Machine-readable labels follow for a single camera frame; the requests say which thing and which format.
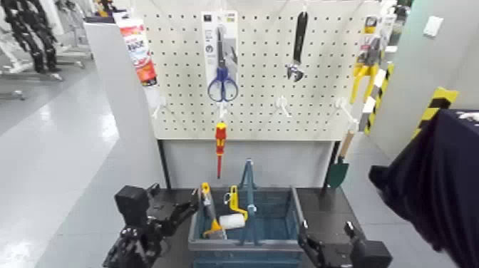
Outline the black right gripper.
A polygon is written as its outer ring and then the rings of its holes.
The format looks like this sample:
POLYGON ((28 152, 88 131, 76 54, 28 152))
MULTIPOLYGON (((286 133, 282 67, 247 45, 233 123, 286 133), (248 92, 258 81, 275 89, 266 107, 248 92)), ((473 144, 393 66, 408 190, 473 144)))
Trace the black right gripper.
MULTIPOLYGON (((299 226, 298 245, 307 254, 309 260, 315 267, 327 268, 352 268, 353 263, 350 258, 352 252, 351 244, 321 244, 307 233, 308 224, 302 220, 299 226)), ((360 231, 353 222, 346 221, 344 232, 350 240, 360 238, 360 231)))

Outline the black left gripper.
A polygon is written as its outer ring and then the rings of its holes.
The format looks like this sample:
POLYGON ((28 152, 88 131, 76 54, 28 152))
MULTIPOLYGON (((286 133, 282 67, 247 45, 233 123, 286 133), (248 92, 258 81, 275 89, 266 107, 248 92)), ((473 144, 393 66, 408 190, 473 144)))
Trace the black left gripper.
MULTIPOLYGON (((160 191, 161 186, 158 183, 154 183, 147 188, 149 195, 157 195, 160 191)), ((198 207, 198 201, 175 205, 161 199, 150 200, 150 207, 147 211, 150 232, 156 240, 172 237, 178 227, 197 212, 198 207)))

